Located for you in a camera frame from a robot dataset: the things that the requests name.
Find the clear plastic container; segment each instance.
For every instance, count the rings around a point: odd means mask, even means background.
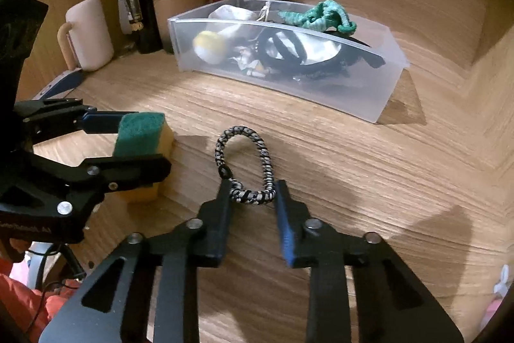
[[[409,63],[389,28],[351,16],[353,35],[284,25],[278,11],[304,13],[302,3],[271,1],[268,20],[208,19],[221,5],[259,12],[267,0],[224,0],[168,20],[180,70],[197,70],[278,90],[376,122]]]

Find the sponge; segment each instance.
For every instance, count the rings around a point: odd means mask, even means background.
[[[173,131],[162,113],[131,113],[125,115],[118,127],[113,157],[162,154],[171,158]],[[159,184],[139,187],[116,194],[127,203],[147,203],[157,198]]]

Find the green rope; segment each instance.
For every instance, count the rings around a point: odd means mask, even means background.
[[[320,2],[304,14],[280,11],[279,16],[286,25],[299,26],[307,30],[323,32],[334,27],[340,33],[352,35],[357,29],[357,24],[350,21],[344,8],[333,0]]]

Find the wine bottle label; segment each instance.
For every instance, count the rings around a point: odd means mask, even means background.
[[[141,22],[143,19],[143,15],[141,13],[141,5],[139,4],[139,0],[125,0],[127,4],[128,12],[128,20],[130,22],[130,27],[132,31],[137,31],[143,28],[143,23]]]

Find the black and white cord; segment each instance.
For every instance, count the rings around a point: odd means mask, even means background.
[[[259,157],[261,159],[264,190],[263,191],[250,191],[244,189],[243,184],[234,179],[232,171],[225,163],[225,145],[234,136],[245,136],[255,143],[259,150]],[[248,127],[237,125],[228,130],[223,131],[222,135],[216,142],[216,149],[214,151],[214,160],[218,166],[218,173],[222,179],[229,179],[232,182],[232,189],[230,197],[237,203],[247,203],[251,205],[263,205],[270,203],[274,200],[275,180],[273,176],[273,166],[269,158],[268,148],[264,144],[263,139],[254,130]]]

